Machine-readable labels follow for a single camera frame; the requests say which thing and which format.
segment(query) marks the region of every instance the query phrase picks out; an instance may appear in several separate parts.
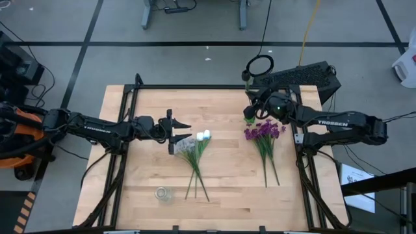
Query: floor tile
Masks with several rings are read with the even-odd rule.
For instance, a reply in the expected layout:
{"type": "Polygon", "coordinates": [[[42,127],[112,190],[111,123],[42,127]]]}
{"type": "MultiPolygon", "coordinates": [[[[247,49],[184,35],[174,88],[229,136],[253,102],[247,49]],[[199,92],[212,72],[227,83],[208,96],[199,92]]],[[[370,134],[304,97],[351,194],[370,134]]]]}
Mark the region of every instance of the floor tile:
{"type": "Polygon", "coordinates": [[[400,40],[402,42],[409,42],[410,32],[416,27],[414,11],[416,9],[416,1],[383,0],[383,4],[390,16],[393,26],[395,26],[400,40]]]}
{"type": "Polygon", "coordinates": [[[96,4],[97,0],[12,1],[2,9],[0,21],[25,41],[82,42],[96,4]]]}
{"type": "MultiPolygon", "coordinates": [[[[266,41],[301,42],[315,3],[273,1],[266,41]]],[[[322,0],[307,41],[392,42],[393,38],[376,1],[322,0]]]]}
{"type": "MultiPolygon", "coordinates": [[[[268,1],[251,2],[245,31],[238,28],[238,4],[220,0],[198,1],[193,11],[182,14],[152,12],[149,29],[144,31],[140,26],[144,8],[142,1],[105,1],[92,40],[260,41],[268,1]]],[[[183,1],[182,4],[189,6],[193,3],[183,1]]],[[[158,1],[158,5],[163,7],[164,3],[158,1]]],[[[301,42],[314,6],[314,1],[273,1],[265,40],[301,42]]],[[[375,2],[338,0],[322,1],[308,41],[392,42],[393,39],[375,2]]]]}
{"type": "MultiPolygon", "coordinates": [[[[59,145],[82,157],[88,158],[90,155],[90,144],[76,136],[65,136],[59,145]]],[[[87,161],[57,148],[53,154],[57,159],[47,167],[31,217],[27,222],[27,232],[72,227],[81,190],[81,177],[86,170],[87,161]]]]}
{"type": "MultiPolygon", "coordinates": [[[[166,0],[169,6],[173,1],[166,0]]],[[[178,1],[181,6],[191,7],[193,1],[178,1]]],[[[157,1],[163,7],[163,1],[157,1]]],[[[143,1],[107,0],[99,14],[92,41],[259,41],[267,6],[253,4],[248,9],[248,29],[239,30],[239,4],[223,0],[198,0],[194,10],[180,14],[151,13],[149,28],[140,26],[143,1]]]]}
{"type": "MultiPolygon", "coordinates": [[[[71,77],[73,65],[77,59],[78,47],[32,47],[32,51],[38,61],[48,67],[55,76],[54,87],[45,95],[45,109],[59,108],[60,102],[65,93],[69,78],[71,77]]],[[[49,88],[53,79],[50,73],[44,72],[40,79],[40,84],[49,88]]],[[[35,94],[39,95],[41,88],[35,90],[35,94]]],[[[35,105],[37,101],[27,100],[26,104],[35,105]]],[[[13,169],[5,168],[0,170],[0,189],[1,190],[30,190],[33,179],[28,181],[18,181],[14,178],[13,169]]]]}
{"type": "MultiPolygon", "coordinates": [[[[243,85],[241,72],[258,47],[90,47],[81,68],[70,108],[98,116],[107,85],[145,84],[243,85]]],[[[272,56],[289,55],[275,69],[293,68],[300,48],[264,48],[272,56]]],[[[267,69],[254,63],[253,72],[267,69]]]]}

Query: black cable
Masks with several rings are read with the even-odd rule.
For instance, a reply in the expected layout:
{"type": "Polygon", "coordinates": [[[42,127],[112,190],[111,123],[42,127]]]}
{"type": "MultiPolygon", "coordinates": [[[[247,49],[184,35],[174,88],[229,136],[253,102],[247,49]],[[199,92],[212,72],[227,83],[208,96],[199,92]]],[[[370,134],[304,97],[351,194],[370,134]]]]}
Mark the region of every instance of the black cable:
{"type": "Polygon", "coordinates": [[[48,137],[44,136],[43,138],[36,140],[35,142],[32,142],[30,144],[27,144],[26,146],[23,146],[19,149],[15,149],[9,152],[2,152],[0,153],[0,159],[9,159],[11,157],[17,157],[20,156],[23,153],[27,153],[32,150],[37,150],[41,147],[44,147],[48,143],[48,137]]]}
{"type": "Polygon", "coordinates": [[[385,173],[385,172],[383,172],[382,170],[378,169],[377,167],[375,167],[375,166],[371,165],[371,164],[370,164],[370,163],[368,163],[367,161],[364,161],[363,159],[359,158],[359,157],[356,155],[356,153],[354,153],[354,151],[352,151],[352,149],[350,148],[350,146],[344,145],[344,147],[345,147],[345,148],[348,148],[348,149],[351,151],[351,153],[353,153],[353,154],[357,157],[357,159],[358,159],[358,160],[360,160],[361,162],[363,162],[363,163],[365,163],[365,164],[367,164],[367,165],[371,166],[372,168],[376,169],[377,171],[379,171],[379,172],[380,172],[380,173],[382,173],[383,175],[387,175],[387,173],[385,173]]]}
{"type": "Polygon", "coordinates": [[[84,183],[84,179],[85,179],[85,176],[86,176],[86,174],[88,173],[88,171],[95,165],[95,164],[97,164],[99,161],[101,161],[101,160],[103,160],[104,159],[104,157],[106,156],[106,155],[108,155],[109,154],[109,152],[105,152],[100,158],[98,158],[95,162],[93,162],[86,170],[85,170],[85,172],[84,172],[84,174],[83,174],[83,176],[82,176],[82,178],[81,178],[81,189],[83,188],[83,183],[84,183]]]}
{"type": "Polygon", "coordinates": [[[372,198],[372,197],[370,197],[370,196],[368,196],[368,195],[366,195],[366,194],[364,194],[364,193],[356,192],[356,191],[353,191],[353,190],[349,190],[349,191],[350,191],[350,192],[353,192],[353,193],[355,193],[355,194],[357,194],[357,195],[363,195],[364,197],[366,197],[366,198],[368,198],[368,199],[370,199],[370,200],[375,201],[378,205],[380,205],[381,207],[383,207],[386,211],[389,211],[390,213],[392,213],[392,214],[394,214],[395,216],[399,217],[399,219],[401,219],[401,220],[403,220],[403,221],[405,221],[405,222],[408,222],[408,223],[410,223],[411,225],[416,226],[416,223],[415,223],[415,222],[413,222],[413,221],[411,221],[411,220],[409,220],[409,219],[407,219],[407,218],[404,218],[401,214],[398,214],[398,213],[394,212],[394,210],[392,210],[392,209],[390,209],[390,208],[386,207],[385,205],[383,205],[381,202],[379,202],[379,201],[378,201],[378,200],[376,200],[375,198],[372,198]]]}
{"type": "Polygon", "coordinates": [[[348,155],[348,157],[358,166],[358,167],[360,167],[365,173],[367,173],[367,174],[369,174],[370,176],[372,175],[373,176],[373,174],[370,174],[370,173],[368,173],[360,164],[358,164],[358,162],[356,162],[352,157],[351,157],[351,155],[349,154],[349,152],[348,152],[348,150],[347,150],[347,148],[346,148],[346,146],[345,145],[343,145],[344,146],[344,149],[345,149],[345,151],[346,151],[346,154],[348,155]]]}
{"type": "MultiPolygon", "coordinates": [[[[322,151],[320,151],[320,150],[318,150],[318,152],[319,153],[321,153],[321,154],[323,154],[323,155],[326,155],[326,156],[328,156],[330,159],[332,159],[332,161],[335,163],[335,165],[337,164],[336,163],[336,160],[333,158],[333,157],[331,157],[330,155],[328,155],[327,153],[325,153],[325,152],[322,152],[322,151]]],[[[352,191],[351,190],[351,192],[353,192],[353,193],[356,193],[357,195],[363,195],[363,196],[365,196],[365,197],[367,197],[368,199],[370,199],[370,200],[373,200],[373,201],[375,201],[378,205],[380,205],[381,207],[383,207],[384,209],[386,209],[387,211],[389,211],[390,213],[392,213],[392,214],[394,214],[394,215],[396,215],[396,216],[398,216],[400,219],[402,219],[403,221],[405,221],[405,222],[409,222],[410,224],[412,224],[412,225],[416,225],[416,223],[415,222],[413,222],[413,221],[411,221],[411,220],[409,220],[409,219],[407,219],[407,218],[404,218],[401,214],[398,214],[398,213],[396,213],[396,212],[394,212],[393,210],[391,210],[390,208],[388,208],[388,207],[386,207],[385,205],[383,205],[381,202],[379,202],[378,200],[376,200],[376,199],[374,199],[374,198],[371,198],[370,196],[368,196],[368,195],[366,195],[366,194],[364,194],[364,193],[360,193],[360,192],[355,192],[355,191],[352,191]]]]}
{"type": "Polygon", "coordinates": [[[250,74],[250,76],[251,76],[251,77],[259,77],[259,76],[262,76],[262,75],[267,75],[267,74],[269,74],[270,72],[272,72],[273,67],[274,67],[274,60],[273,60],[273,58],[272,58],[270,55],[260,55],[260,53],[261,53],[261,49],[263,48],[263,42],[265,41],[265,35],[266,35],[267,24],[268,24],[268,17],[269,17],[269,15],[270,15],[270,7],[271,7],[271,6],[272,6],[272,0],[270,0],[270,1],[269,1],[269,3],[268,3],[268,10],[267,10],[266,24],[265,24],[265,29],[264,29],[264,31],[263,31],[263,37],[262,37],[262,39],[261,39],[261,43],[260,43],[260,50],[259,50],[258,54],[257,54],[254,58],[252,58],[252,59],[251,59],[251,60],[247,63],[247,65],[246,65],[246,70],[245,70],[245,72],[248,72],[248,73],[250,74]],[[261,59],[261,58],[266,58],[266,59],[268,59],[268,60],[270,61],[270,66],[269,66],[269,68],[268,68],[266,71],[262,72],[262,73],[258,73],[258,74],[254,74],[254,73],[252,73],[252,72],[250,71],[250,66],[252,65],[252,63],[253,63],[254,61],[256,61],[257,59],[261,59]]]}
{"type": "Polygon", "coordinates": [[[194,10],[194,9],[195,9],[196,4],[197,4],[197,3],[196,3],[196,0],[194,0],[194,3],[195,3],[195,4],[194,4],[194,6],[193,6],[192,8],[190,8],[189,10],[194,10]]]}
{"type": "Polygon", "coordinates": [[[395,120],[399,120],[401,118],[416,118],[416,116],[406,117],[406,116],[409,116],[411,114],[416,114],[416,111],[412,111],[412,112],[407,113],[407,114],[401,114],[399,116],[394,116],[394,117],[391,117],[391,118],[388,118],[388,119],[384,119],[383,122],[389,123],[389,122],[392,122],[392,121],[395,121],[395,120]]]}
{"type": "Polygon", "coordinates": [[[257,54],[257,56],[260,55],[261,53],[261,49],[263,48],[263,42],[265,41],[265,35],[266,35],[266,29],[267,29],[267,23],[268,23],[268,16],[270,15],[270,7],[272,6],[272,0],[270,0],[268,2],[268,10],[267,10],[267,17],[266,17],[266,24],[265,24],[265,29],[263,31],[263,37],[261,39],[261,44],[260,44],[260,50],[259,53],[257,54]]]}
{"type": "MultiPolygon", "coordinates": [[[[299,161],[298,161],[298,159],[294,162],[294,164],[296,165],[297,168],[299,168],[299,161]]],[[[309,161],[307,162],[307,164],[304,167],[304,169],[306,169],[308,166],[309,166],[309,161]]]]}
{"type": "Polygon", "coordinates": [[[331,155],[329,155],[329,154],[327,154],[323,151],[320,151],[320,150],[318,150],[318,153],[321,153],[321,154],[327,156],[329,159],[331,159],[333,161],[333,163],[335,163],[336,166],[338,165],[339,162],[336,159],[334,159],[331,155]]]}
{"type": "Polygon", "coordinates": [[[350,206],[346,204],[345,198],[344,199],[344,204],[345,204],[345,209],[346,209],[346,216],[348,217],[348,223],[345,225],[347,227],[350,227],[352,224],[352,215],[351,215],[351,210],[350,210],[350,206]]]}
{"type": "Polygon", "coordinates": [[[68,126],[68,123],[69,122],[71,122],[74,118],[76,118],[77,116],[82,116],[82,114],[81,113],[77,113],[75,116],[73,116],[72,118],[70,118],[69,120],[66,120],[66,123],[64,123],[64,124],[62,124],[61,126],[59,126],[59,127],[56,127],[56,128],[53,128],[53,129],[43,129],[45,132],[52,132],[52,131],[58,131],[58,130],[60,130],[60,129],[62,129],[62,128],[64,128],[64,127],[66,127],[66,126],[68,126]]]}
{"type": "Polygon", "coordinates": [[[164,10],[166,7],[168,7],[168,3],[165,0],[163,1],[164,1],[164,8],[160,9],[156,4],[157,2],[155,1],[154,4],[152,4],[152,6],[155,6],[156,10],[152,10],[152,11],[164,10]]]}
{"type": "MultiPolygon", "coordinates": [[[[17,39],[19,39],[20,41],[22,41],[22,42],[25,42],[23,39],[21,39],[16,33],[14,33],[13,31],[11,31],[2,21],[0,21],[0,24],[5,28],[5,29],[7,29],[11,34],[13,34],[17,39]]],[[[31,47],[30,46],[28,46],[28,45],[26,45],[27,46],[27,48],[29,49],[29,52],[31,53],[31,55],[32,55],[32,57],[33,57],[33,59],[39,64],[39,65],[41,65],[40,64],[40,62],[38,61],[38,59],[35,57],[35,55],[34,55],[34,53],[33,53],[33,51],[32,51],[32,49],[31,49],[31,47]]],[[[54,87],[54,85],[55,85],[55,76],[53,75],[53,73],[52,73],[52,71],[49,69],[49,68],[47,68],[46,66],[44,66],[44,65],[41,65],[43,68],[45,68],[51,75],[52,75],[52,78],[53,78],[53,83],[52,83],[52,85],[51,85],[51,87],[50,88],[48,88],[48,89],[46,89],[46,86],[45,85],[43,85],[43,84],[38,84],[38,85],[36,85],[36,86],[34,86],[33,88],[32,88],[32,90],[31,90],[31,94],[35,97],[34,99],[29,99],[29,100],[38,100],[38,102],[36,103],[36,105],[35,105],[35,107],[43,107],[44,105],[45,105],[45,101],[43,100],[43,97],[54,87]],[[36,95],[34,95],[34,93],[33,93],[33,90],[37,87],[37,86],[42,86],[42,87],[44,87],[44,90],[42,91],[42,93],[39,95],[39,96],[36,96],[36,95]]]]}
{"type": "Polygon", "coordinates": [[[361,224],[362,226],[365,226],[365,227],[367,227],[367,228],[370,228],[370,229],[374,229],[374,230],[376,230],[376,231],[379,231],[380,233],[389,234],[389,233],[386,233],[385,231],[380,230],[380,228],[374,227],[374,226],[373,226],[373,225],[371,225],[371,224],[366,224],[366,223],[364,223],[364,222],[362,222],[362,221],[360,221],[360,220],[354,220],[354,222],[357,222],[357,223],[359,223],[359,224],[361,224]]]}
{"type": "Polygon", "coordinates": [[[78,157],[78,158],[80,158],[80,159],[88,160],[86,157],[81,157],[81,156],[79,156],[79,155],[78,155],[78,154],[76,154],[76,153],[72,153],[72,152],[70,152],[70,151],[68,151],[68,150],[64,149],[62,146],[59,146],[59,145],[57,145],[57,144],[55,144],[54,146],[56,146],[56,147],[60,148],[60,149],[61,149],[62,151],[64,151],[65,153],[68,153],[68,154],[73,155],[73,156],[75,156],[75,157],[78,157]]]}
{"type": "Polygon", "coordinates": [[[333,112],[335,112],[336,105],[337,105],[337,92],[335,92],[335,97],[333,98],[333,112]]]}
{"type": "Polygon", "coordinates": [[[32,96],[34,96],[34,98],[26,97],[26,99],[28,99],[28,100],[34,100],[34,101],[39,100],[39,97],[40,97],[40,96],[37,96],[36,94],[34,94],[34,90],[35,90],[35,88],[38,88],[38,87],[43,87],[43,88],[44,88],[44,89],[41,91],[41,93],[45,92],[45,90],[46,90],[46,86],[44,86],[43,84],[38,84],[38,85],[36,85],[35,87],[33,87],[33,88],[32,88],[32,90],[31,90],[31,94],[32,94],[32,96]]]}
{"type": "Polygon", "coordinates": [[[331,103],[330,103],[330,107],[328,108],[328,112],[330,112],[330,111],[331,111],[332,101],[333,101],[333,97],[334,97],[334,95],[332,95],[332,97],[331,97],[331,103]]]}

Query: yellow cable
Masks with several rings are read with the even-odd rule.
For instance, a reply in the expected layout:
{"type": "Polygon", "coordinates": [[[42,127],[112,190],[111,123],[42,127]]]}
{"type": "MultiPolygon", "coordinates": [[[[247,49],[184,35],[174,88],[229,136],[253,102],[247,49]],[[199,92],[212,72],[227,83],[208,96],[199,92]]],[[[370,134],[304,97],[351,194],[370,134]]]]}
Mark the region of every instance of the yellow cable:
{"type": "Polygon", "coordinates": [[[299,66],[302,63],[302,57],[304,56],[304,49],[305,49],[305,42],[306,42],[307,34],[309,32],[309,28],[311,27],[311,25],[313,23],[313,20],[315,19],[315,14],[317,14],[319,4],[320,4],[320,0],[317,0],[317,3],[315,5],[315,9],[313,9],[311,19],[309,20],[309,23],[307,24],[307,28],[306,28],[306,32],[305,32],[305,36],[304,36],[304,42],[302,43],[302,51],[300,52],[300,58],[299,58],[299,64],[298,64],[299,66]]]}

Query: clear glass cup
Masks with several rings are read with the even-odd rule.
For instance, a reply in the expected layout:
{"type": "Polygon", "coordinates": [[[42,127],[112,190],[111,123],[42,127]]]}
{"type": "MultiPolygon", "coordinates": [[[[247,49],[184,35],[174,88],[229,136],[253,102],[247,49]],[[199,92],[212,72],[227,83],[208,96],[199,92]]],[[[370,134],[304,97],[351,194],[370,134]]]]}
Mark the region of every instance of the clear glass cup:
{"type": "Polygon", "coordinates": [[[156,188],[155,197],[161,202],[169,202],[172,199],[172,189],[169,187],[156,188]]]}

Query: flower stem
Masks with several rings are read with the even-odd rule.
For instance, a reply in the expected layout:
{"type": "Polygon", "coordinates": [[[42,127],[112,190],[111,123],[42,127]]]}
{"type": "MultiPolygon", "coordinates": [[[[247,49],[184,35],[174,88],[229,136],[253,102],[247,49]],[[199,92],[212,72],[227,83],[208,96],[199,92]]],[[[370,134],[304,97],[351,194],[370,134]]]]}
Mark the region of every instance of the flower stem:
{"type": "Polygon", "coordinates": [[[265,186],[267,188],[267,176],[266,176],[266,160],[263,159],[263,173],[265,175],[265,186]]]}
{"type": "Polygon", "coordinates": [[[271,159],[271,161],[272,161],[272,166],[273,166],[274,175],[276,176],[276,181],[278,182],[278,185],[280,186],[280,183],[279,183],[279,178],[278,178],[278,173],[277,173],[277,171],[276,171],[276,167],[274,166],[274,160],[272,160],[272,159],[271,159]]]}
{"type": "Polygon", "coordinates": [[[187,190],[187,194],[185,195],[185,200],[188,198],[188,193],[189,193],[189,189],[190,189],[190,184],[192,183],[192,178],[194,177],[194,170],[192,171],[192,175],[190,175],[190,180],[189,180],[189,185],[188,185],[188,190],[187,190]]]}
{"type": "Polygon", "coordinates": [[[198,178],[196,177],[196,174],[195,174],[195,198],[196,198],[196,183],[198,182],[198,178]]]}
{"type": "Polygon", "coordinates": [[[198,171],[196,171],[196,176],[198,176],[198,177],[199,177],[200,182],[201,182],[201,185],[202,185],[202,188],[203,188],[203,192],[205,193],[205,196],[207,197],[207,200],[208,200],[208,202],[209,202],[208,194],[207,194],[207,191],[206,191],[206,189],[205,189],[205,186],[203,185],[203,181],[202,181],[202,178],[201,178],[201,173],[199,172],[199,170],[198,170],[198,171]]]}

